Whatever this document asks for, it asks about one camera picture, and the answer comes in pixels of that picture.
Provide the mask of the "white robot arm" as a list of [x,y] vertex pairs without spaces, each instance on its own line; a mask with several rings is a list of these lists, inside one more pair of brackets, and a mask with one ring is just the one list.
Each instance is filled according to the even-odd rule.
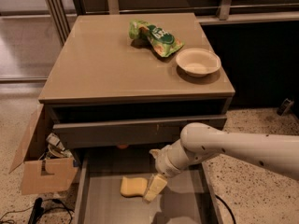
[[294,135],[228,133],[203,123],[190,123],[175,143],[153,149],[157,173],[149,180],[143,195],[152,202],[167,181],[191,165],[227,155],[274,173],[299,179],[299,137]]

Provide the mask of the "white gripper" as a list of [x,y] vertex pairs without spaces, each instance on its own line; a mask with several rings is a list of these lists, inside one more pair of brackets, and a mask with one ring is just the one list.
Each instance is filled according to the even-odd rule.
[[182,172],[182,147],[167,145],[162,149],[151,149],[149,154],[156,159],[155,168],[159,174],[152,175],[143,195],[145,203],[151,203],[166,187],[167,178]]

